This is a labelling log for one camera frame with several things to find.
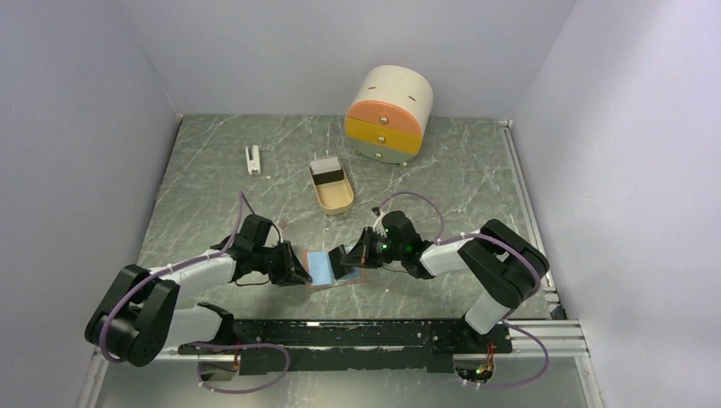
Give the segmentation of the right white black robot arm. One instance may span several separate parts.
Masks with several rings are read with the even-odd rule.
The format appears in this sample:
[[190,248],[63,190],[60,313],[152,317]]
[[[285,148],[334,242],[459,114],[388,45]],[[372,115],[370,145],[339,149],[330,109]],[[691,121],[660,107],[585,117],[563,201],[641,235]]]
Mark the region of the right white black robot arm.
[[469,272],[481,285],[475,303],[464,313],[459,342],[481,351],[491,329],[536,294],[550,270],[546,256],[506,224],[491,219],[479,229],[445,241],[425,240],[402,212],[381,217],[381,229],[365,227],[359,240],[338,263],[378,269],[399,263],[416,279],[431,280],[451,272]]

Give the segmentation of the dark grey credit card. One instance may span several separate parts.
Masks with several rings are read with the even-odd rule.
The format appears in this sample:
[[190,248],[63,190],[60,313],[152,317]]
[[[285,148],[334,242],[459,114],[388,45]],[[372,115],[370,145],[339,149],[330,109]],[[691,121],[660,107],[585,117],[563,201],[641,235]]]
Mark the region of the dark grey credit card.
[[331,274],[336,284],[345,284],[361,279],[361,270],[358,268],[350,268],[340,264],[340,258],[346,253],[345,245],[339,245],[333,248],[329,253],[329,261],[331,265]]

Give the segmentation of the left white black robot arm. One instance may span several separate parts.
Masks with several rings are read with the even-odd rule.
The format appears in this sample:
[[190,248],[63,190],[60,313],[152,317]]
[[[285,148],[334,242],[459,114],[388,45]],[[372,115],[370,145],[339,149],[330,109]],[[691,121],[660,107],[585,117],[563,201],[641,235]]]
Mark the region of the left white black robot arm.
[[146,366],[164,349],[186,344],[222,354],[236,344],[234,315],[217,305],[178,304],[212,287],[258,272],[273,285],[309,284],[310,274],[288,241],[266,241],[275,224],[246,216],[238,231],[203,254],[165,267],[123,267],[89,319],[84,338],[108,361]]

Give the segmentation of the pink card holder wallet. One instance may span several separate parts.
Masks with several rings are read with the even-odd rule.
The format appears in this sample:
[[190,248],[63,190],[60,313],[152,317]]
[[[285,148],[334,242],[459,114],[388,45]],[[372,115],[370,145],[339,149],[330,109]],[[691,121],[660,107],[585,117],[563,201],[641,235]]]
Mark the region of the pink card holder wallet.
[[365,279],[363,269],[340,263],[346,253],[345,245],[339,245],[330,251],[306,251],[303,264],[311,278],[311,282],[306,283],[306,286],[325,288],[361,283]]

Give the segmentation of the stack of grey cards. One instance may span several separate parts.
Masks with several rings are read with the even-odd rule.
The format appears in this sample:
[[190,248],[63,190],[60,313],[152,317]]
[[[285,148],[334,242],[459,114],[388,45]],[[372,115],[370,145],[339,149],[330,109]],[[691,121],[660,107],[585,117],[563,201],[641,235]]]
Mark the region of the stack of grey cards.
[[336,156],[313,160],[309,164],[309,171],[314,185],[338,182],[345,177],[342,163]]

